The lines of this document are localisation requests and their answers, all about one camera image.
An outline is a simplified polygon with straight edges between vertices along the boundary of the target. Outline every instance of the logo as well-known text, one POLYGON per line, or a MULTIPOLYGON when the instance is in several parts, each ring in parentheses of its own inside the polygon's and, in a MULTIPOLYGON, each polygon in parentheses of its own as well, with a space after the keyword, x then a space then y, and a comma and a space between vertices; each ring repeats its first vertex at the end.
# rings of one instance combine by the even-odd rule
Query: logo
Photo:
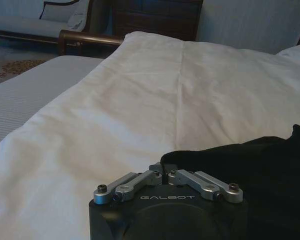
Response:
POLYGON ((193 199, 195 196, 141 196, 142 200, 193 199))

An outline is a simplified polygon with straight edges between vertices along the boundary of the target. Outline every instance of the black fabric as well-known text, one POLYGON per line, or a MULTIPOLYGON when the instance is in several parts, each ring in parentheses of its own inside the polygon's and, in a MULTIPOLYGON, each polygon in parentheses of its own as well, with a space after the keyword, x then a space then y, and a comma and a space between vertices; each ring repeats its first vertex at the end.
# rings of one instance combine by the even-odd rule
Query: black fabric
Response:
POLYGON ((174 151, 161 164, 237 183, 249 205, 248 239, 300 239, 300 126, 289 139, 262 137, 203 151, 174 151))

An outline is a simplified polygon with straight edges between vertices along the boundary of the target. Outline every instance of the floor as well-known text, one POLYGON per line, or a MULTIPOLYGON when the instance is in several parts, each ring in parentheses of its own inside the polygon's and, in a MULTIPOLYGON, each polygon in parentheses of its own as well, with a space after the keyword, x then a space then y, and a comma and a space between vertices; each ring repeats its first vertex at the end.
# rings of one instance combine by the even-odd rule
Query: floor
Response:
MULTIPOLYGON (((83 48, 83 55, 105 59, 114 50, 113 47, 90 45, 83 48)), ((78 54, 77 49, 71 47, 67 52, 68 55, 78 54)), ((0 38, 0 83, 56 57, 56 44, 0 38)))

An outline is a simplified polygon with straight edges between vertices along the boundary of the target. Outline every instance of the metal link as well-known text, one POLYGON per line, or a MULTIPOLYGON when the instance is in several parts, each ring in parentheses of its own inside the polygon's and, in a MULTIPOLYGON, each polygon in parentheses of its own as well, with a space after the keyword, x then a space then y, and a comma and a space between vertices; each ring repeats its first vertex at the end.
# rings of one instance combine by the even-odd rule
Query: metal link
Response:
POLYGON ((183 169, 171 171, 168 175, 168 182, 173 185, 189 185, 198 191, 204 199, 210 201, 215 201, 220 196, 220 188, 217 185, 203 181, 183 169))
POLYGON ((134 198, 135 193, 145 185, 162 184, 162 174, 152 170, 147 170, 138 175, 133 180, 116 187, 113 199, 118 202, 125 202, 134 198))
POLYGON ((227 202, 237 204, 243 201, 244 193, 240 188, 230 189, 229 184, 224 183, 223 181, 220 181, 219 179, 216 179, 215 177, 210 176, 203 171, 196 171, 194 175, 210 184, 217 185, 221 190, 223 198, 227 202))
POLYGON ((108 204, 114 197, 116 187, 125 184, 137 176, 136 173, 130 172, 118 180, 110 183, 107 186, 106 192, 98 192, 98 189, 93 192, 93 201, 95 204, 108 204))

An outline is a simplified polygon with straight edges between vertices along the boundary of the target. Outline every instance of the wall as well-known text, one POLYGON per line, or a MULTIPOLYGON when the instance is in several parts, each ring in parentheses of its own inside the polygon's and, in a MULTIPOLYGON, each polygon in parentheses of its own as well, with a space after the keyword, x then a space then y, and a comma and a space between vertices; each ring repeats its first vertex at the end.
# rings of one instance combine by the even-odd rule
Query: wall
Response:
POLYGON ((204 0, 197 40, 275 54, 300 38, 300 0, 204 0))

